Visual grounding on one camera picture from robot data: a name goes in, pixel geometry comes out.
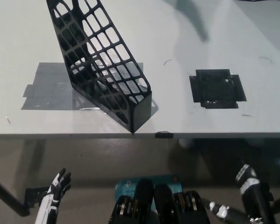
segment floor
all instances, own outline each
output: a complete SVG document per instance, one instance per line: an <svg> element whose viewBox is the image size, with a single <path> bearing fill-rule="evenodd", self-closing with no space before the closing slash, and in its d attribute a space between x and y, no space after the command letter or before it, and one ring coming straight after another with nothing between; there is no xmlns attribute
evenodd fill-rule
<svg viewBox="0 0 280 224"><path fill-rule="evenodd" d="M280 140L262 148L243 140L201 140L186 150L171 139L141 140L0 140L0 182L18 198L25 188L50 184L63 167L72 172L72 189L64 196L59 224L107 223L114 206L114 184L130 176L178 174L185 189L242 209L234 185L236 159L253 164L280 196ZM0 224L33 224L0 201ZM280 224L280 214L276 216ZM210 215L212 224L220 223Z"/></svg>

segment teal box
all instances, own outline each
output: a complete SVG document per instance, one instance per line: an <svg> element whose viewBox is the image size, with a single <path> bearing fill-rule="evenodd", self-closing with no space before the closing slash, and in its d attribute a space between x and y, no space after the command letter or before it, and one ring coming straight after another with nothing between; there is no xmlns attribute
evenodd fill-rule
<svg viewBox="0 0 280 224"><path fill-rule="evenodd" d="M119 181L115 185L115 201L117 201L118 198L122 195L127 195L127 196L133 197L138 181L143 178L151 180L154 183L154 185L161 184L161 183L167 184L170 187L170 189L172 190L173 194L182 192L182 184L180 182L179 176L177 176L177 175L160 175L160 176L126 178L126 179ZM156 210L154 200L151 205L151 210Z"/></svg>

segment robot finger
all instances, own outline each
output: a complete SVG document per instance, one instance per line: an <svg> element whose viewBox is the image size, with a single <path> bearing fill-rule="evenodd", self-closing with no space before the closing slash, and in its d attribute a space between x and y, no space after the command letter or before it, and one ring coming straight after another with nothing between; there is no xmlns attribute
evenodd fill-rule
<svg viewBox="0 0 280 224"><path fill-rule="evenodd" d="M70 175L71 173L69 172L67 175L61 178L60 180L61 188L64 188L67 184L70 183L71 181Z"/></svg>
<svg viewBox="0 0 280 224"><path fill-rule="evenodd" d="M63 189L62 193L61 193L61 198L65 195L65 193L71 188L71 185L68 184L65 186L65 188Z"/></svg>
<svg viewBox="0 0 280 224"><path fill-rule="evenodd" d="M215 202L211 202L205 198L201 199L205 208L210 210L217 218L227 224L251 224L248 216L234 208L229 206L220 205Z"/></svg>
<svg viewBox="0 0 280 224"><path fill-rule="evenodd" d="M60 182L62 176L65 174L65 172L66 172L66 169L63 168L63 169L56 175L55 179L54 179L53 182L52 182L52 184L53 184L54 186L57 186L57 185L59 184L59 182Z"/></svg>

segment metal table leg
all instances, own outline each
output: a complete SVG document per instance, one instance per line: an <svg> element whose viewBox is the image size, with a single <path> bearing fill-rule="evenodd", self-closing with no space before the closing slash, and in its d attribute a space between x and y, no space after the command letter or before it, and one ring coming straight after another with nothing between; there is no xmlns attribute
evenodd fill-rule
<svg viewBox="0 0 280 224"><path fill-rule="evenodd" d="M29 208L20 203L9 191L0 184L0 199L14 210L19 216L30 215Z"/></svg>

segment silver metal part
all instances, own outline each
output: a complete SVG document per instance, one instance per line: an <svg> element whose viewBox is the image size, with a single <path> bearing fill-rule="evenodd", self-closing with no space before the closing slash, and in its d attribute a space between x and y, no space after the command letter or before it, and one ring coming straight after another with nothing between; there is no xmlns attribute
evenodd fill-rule
<svg viewBox="0 0 280 224"><path fill-rule="evenodd" d="M262 221L262 218L250 218L250 222L251 224L264 224L263 221Z"/></svg>

